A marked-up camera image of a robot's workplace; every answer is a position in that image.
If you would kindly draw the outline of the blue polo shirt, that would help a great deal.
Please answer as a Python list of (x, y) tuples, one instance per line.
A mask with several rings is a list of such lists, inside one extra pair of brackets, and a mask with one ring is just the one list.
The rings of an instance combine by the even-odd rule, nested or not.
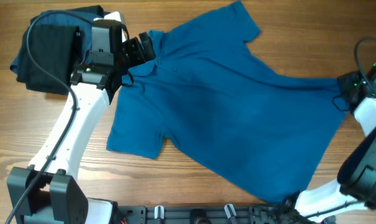
[(240, 1), (151, 30), (155, 58), (130, 69), (107, 149), (155, 159), (169, 138), (266, 202), (306, 189), (345, 118), (339, 85), (275, 73), (246, 46), (259, 34)]

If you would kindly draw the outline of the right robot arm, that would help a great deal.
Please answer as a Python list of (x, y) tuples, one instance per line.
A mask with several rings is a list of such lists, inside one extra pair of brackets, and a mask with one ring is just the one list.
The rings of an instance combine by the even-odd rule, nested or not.
[(365, 138), (345, 160), (336, 179), (295, 198), (291, 223), (330, 223), (339, 213), (376, 210), (376, 62), (366, 77), (350, 72), (337, 80), (348, 112)]

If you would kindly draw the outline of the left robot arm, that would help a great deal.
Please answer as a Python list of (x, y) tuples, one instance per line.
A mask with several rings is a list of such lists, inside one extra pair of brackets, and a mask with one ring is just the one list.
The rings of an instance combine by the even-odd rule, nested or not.
[(117, 203), (87, 197), (77, 183), (84, 151), (115, 92), (130, 68), (153, 60), (152, 39), (143, 32), (130, 37), (117, 20), (92, 22), (90, 63), (79, 65), (66, 86), (63, 111), (40, 151), (26, 168), (7, 178), (17, 223), (119, 223)]

